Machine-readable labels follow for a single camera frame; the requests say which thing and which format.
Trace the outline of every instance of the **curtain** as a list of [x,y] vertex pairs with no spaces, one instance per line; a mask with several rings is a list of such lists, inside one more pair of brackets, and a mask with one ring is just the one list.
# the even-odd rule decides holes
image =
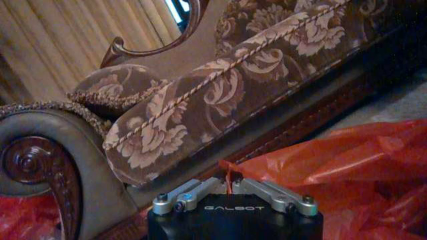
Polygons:
[[0,53],[17,76],[0,78],[0,98],[62,101],[116,36],[146,51],[178,35],[164,0],[0,0]]

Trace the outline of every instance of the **scroll carving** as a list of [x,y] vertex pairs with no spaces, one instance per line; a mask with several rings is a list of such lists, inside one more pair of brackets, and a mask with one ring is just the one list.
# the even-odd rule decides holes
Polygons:
[[62,236],[76,239],[81,222],[81,186],[77,168],[62,147],[38,136],[18,138],[2,151],[2,168],[18,183],[48,183],[58,205]]

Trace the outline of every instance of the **red plastic bag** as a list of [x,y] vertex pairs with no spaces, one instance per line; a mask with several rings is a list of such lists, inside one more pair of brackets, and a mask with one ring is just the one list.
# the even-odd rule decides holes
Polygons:
[[427,239],[427,119],[340,129],[220,165],[312,195],[325,240]]
[[60,212],[52,195],[0,197],[0,240],[60,239]]

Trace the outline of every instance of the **sofa armrest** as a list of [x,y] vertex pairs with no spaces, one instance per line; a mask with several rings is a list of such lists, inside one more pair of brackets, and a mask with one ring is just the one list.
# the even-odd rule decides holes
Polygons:
[[66,239],[96,237],[137,212],[101,142],[89,124],[58,110],[26,110],[0,120],[0,195],[52,190]]

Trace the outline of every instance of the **gray carpet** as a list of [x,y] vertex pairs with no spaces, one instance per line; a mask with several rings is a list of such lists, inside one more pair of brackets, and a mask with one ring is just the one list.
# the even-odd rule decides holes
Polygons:
[[324,137],[332,130],[365,123],[421,118],[427,118],[427,68],[413,74],[404,86],[366,102],[316,137]]

